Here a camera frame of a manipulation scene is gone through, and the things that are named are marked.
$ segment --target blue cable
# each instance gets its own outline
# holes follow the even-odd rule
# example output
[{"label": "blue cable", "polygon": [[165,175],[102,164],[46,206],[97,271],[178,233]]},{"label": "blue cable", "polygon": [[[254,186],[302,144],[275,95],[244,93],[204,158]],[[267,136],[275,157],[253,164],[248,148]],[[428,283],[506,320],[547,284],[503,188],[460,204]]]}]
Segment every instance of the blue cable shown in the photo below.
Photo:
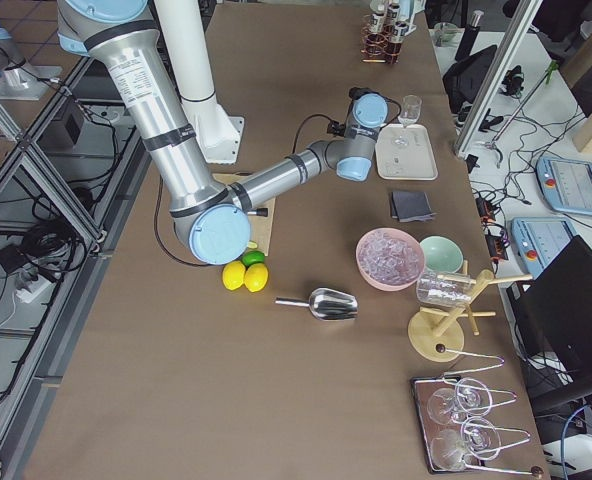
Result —
[{"label": "blue cable", "polygon": [[567,420],[565,420],[563,433],[560,436],[560,463],[562,464],[563,476],[565,477],[565,480],[569,480],[569,477],[567,476],[567,464],[565,463],[565,435],[567,434],[567,427],[569,427],[569,424],[572,423],[572,420],[576,417],[576,415],[578,415],[586,408],[589,408],[589,405],[583,405],[582,407],[579,407],[576,410],[574,410],[574,413],[572,413],[567,418]]}]

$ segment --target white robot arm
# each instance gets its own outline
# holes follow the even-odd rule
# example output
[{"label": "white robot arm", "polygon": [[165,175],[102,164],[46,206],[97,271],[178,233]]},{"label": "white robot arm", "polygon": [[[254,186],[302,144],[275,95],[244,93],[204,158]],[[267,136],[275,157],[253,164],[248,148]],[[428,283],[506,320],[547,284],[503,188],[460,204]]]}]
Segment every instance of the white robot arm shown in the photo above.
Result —
[{"label": "white robot arm", "polygon": [[224,185],[212,177],[157,53],[159,30],[146,0],[58,0],[58,13],[61,46],[107,67],[170,192],[176,236],[201,261],[238,258],[250,240],[245,212],[258,204],[330,169],[350,180],[367,178],[387,116],[387,103],[377,93],[352,89],[342,140],[316,142]]}]

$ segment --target mint green bowl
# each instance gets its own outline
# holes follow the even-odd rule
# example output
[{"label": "mint green bowl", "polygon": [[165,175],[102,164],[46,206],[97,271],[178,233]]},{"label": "mint green bowl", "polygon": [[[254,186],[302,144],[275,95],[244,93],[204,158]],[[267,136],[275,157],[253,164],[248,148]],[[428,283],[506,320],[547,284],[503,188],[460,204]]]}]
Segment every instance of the mint green bowl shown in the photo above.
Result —
[{"label": "mint green bowl", "polygon": [[463,266],[463,252],[445,237],[427,237],[420,242],[425,255],[425,266],[434,272],[458,272]]}]

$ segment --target white tray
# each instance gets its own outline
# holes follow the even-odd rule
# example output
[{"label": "white tray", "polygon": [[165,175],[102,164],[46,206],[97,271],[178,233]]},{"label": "white tray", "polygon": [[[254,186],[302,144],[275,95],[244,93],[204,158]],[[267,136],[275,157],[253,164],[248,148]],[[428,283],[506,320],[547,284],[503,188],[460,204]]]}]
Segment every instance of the white tray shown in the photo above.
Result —
[{"label": "white tray", "polygon": [[[394,143],[401,136],[407,146]],[[376,142],[376,167],[386,180],[434,180],[438,169],[427,129],[416,124],[383,128]]]}]

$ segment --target pink bowl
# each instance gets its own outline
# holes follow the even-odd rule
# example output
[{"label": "pink bowl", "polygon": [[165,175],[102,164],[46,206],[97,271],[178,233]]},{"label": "pink bowl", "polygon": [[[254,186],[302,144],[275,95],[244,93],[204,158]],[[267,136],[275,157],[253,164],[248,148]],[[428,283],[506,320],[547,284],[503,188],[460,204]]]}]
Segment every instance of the pink bowl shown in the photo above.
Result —
[{"label": "pink bowl", "polygon": [[356,245],[358,271],[372,287],[395,292],[413,285],[425,268],[420,244],[396,228],[367,232]]}]

